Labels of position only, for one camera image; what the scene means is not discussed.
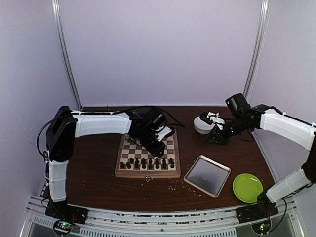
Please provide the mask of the wooden chess board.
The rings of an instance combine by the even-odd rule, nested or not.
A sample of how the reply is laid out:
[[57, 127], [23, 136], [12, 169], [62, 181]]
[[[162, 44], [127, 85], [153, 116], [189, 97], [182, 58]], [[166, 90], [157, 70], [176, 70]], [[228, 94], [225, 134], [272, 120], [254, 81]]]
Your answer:
[[[126, 135], [122, 135], [120, 141], [120, 147], [118, 152], [118, 157], [115, 167], [115, 176], [118, 178], [179, 178], [181, 176], [180, 168], [180, 156], [178, 149], [178, 139], [177, 134], [174, 133], [172, 136], [164, 138], [162, 141], [165, 143], [164, 155], [159, 157], [154, 157], [151, 155], [144, 147], [140, 146], [138, 141], [133, 144], [127, 143], [125, 140]], [[133, 158], [134, 161], [139, 159], [139, 169], [134, 170], [134, 164], [131, 164], [131, 168], [127, 169], [126, 163], [129, 162], [129, 159]], [[146, 160], [146, 169], [142, 169], [141, 159]], [[148, 169], [148, 159], [152, 159], [153, 170]], [[155, 169], [156, 159], [160, 160], [160, 170]], [[163, 170], [162, 159], [166, 159], [167, 169]], [[174, 168], [170, 168], [169, 160], [172, 158], [175, 163]], [[125, 169], [120, 169], [120, 162], [124, 162]]]

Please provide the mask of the metal tray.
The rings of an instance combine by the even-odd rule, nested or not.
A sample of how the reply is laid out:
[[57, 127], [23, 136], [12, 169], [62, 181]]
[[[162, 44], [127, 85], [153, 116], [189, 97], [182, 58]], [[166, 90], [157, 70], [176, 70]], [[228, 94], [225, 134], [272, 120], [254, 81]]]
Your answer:
[[217, 198], [230, 173], [229, 167], [200, 155], [185, 174], [183, 180], [203, 193]]

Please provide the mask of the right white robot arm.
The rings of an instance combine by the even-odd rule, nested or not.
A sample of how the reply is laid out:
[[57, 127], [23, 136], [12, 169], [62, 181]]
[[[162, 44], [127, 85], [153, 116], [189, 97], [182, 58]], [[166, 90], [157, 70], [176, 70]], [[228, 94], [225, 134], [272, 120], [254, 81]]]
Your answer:
[[226, 105], [232, 118], [223, 118], [212, 112], [204, 112], [199, 116], [213, 127], [208, 135], [209, 143], [226, 146], [233, 136], [244, 131], [261, 130], [288, 140], [303, 148], [308, 155], [302, 165], [258, 195], [257, 204], [253, 207], [256, 217], [265, 217], [272, 210], [272, 204], [315, 184], [315, 123], [292, 117], [274, 106], [251, 106], [241, 93], [226, 99]]

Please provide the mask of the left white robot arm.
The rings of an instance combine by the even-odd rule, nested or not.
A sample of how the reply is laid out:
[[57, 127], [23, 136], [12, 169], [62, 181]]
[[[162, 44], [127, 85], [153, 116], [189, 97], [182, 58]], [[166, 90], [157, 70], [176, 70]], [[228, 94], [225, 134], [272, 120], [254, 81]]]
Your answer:
[[173, 134], [167, 127], [166, 118], [157, 107], [151, 107], [145, 114], [133, 109], [111, 112], [84, 112], [62, 106], [55, 117], [44, 127], [47, 129], [46, 149], [42, 153], [46, 164], [46, 178], [49, 184], [51, 210], [60, 219], [71, 215], [71, 208], [64, 202], [66, 195], [67, 166], [73, 155], [74, 141], [88, 135], [127, 134], [139, 141], [151, 155], [164, 154], [163, 139]]

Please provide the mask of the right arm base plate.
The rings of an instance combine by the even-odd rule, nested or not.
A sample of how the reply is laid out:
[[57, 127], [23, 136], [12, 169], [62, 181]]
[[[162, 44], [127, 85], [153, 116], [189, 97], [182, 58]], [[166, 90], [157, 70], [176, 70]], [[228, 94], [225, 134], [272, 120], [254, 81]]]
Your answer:
[[278, 213], [279, 211], [277, 207], [273, 207], [271, 210], [260, 210], [256, 204], [236, 209], [237, 218], [240, 224], [268, 218], [269, 216], [273, 216]]

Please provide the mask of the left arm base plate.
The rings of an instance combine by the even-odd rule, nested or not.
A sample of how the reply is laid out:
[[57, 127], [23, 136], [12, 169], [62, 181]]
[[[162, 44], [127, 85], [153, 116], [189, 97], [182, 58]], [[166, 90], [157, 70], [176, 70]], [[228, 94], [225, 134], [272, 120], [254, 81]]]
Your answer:
[[59, 220], [65, 220], [68, 223], [85, 224], [88, 210], [86, 208], [66, 206], [65, 208], [49, 207], [45, 215]]

